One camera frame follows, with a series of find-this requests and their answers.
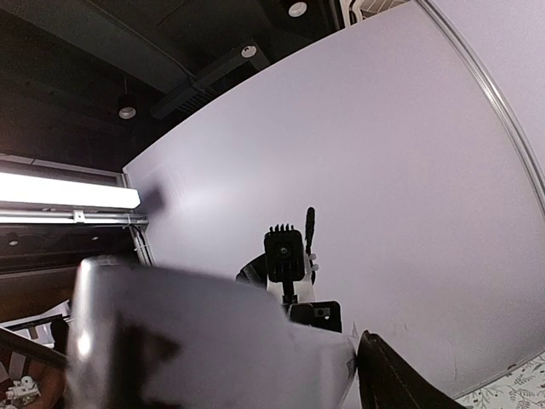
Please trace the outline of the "metal tongs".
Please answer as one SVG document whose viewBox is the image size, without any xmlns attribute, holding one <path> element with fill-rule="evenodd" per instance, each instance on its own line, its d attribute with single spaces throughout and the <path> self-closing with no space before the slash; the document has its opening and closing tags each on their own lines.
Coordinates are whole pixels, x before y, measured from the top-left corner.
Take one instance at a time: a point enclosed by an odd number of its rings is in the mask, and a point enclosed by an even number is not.
<svg viewBox="0 0 545 409">
<path fill-rule="evenodd" d="M 70 408 L 338 408 L 355 374 L 350 337 L 229 279 L 89 259 L 72 317 Z"/>
</svg>

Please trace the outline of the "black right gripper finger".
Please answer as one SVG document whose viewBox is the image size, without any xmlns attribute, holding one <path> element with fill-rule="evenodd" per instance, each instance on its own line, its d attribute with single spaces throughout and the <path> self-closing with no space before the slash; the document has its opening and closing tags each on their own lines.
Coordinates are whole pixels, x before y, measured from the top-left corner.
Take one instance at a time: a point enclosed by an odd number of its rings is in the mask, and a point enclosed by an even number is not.
<svg viewBox="0 0 545 409">
<path fill-rule="evenodd" d="M 364 409 L 456 409 L 379 335 L 364 331 L 357 353 L 359 397 Z"/>
</svg>

